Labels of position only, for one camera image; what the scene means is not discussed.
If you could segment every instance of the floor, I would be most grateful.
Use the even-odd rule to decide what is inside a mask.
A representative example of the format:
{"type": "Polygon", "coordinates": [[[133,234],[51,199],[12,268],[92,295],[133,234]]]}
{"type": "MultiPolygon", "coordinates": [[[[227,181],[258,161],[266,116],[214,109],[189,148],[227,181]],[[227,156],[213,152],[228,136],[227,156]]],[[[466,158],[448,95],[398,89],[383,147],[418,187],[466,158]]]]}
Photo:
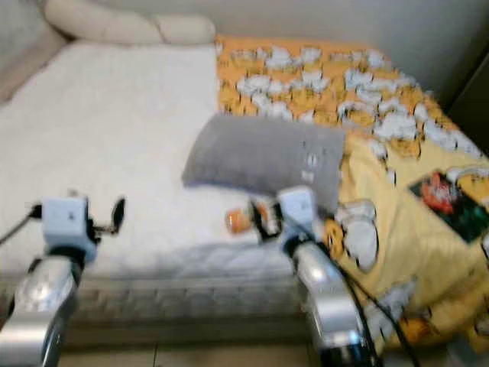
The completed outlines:
{"type": "MultiPolygon", "coordinates": [[[[422,367],[482,367],[489,359],[465,356],[464,350],[450,348],[420,352],[422,367]]],[[[385,357],[386,367],[408,367],[402,355],[390,353],[385,357]]],[[[304,344],[266,346],[211,346],[192,348],[113,349],[88,352],[67,352],[59,367],[318,367],[314,350],[304,344]]]]}

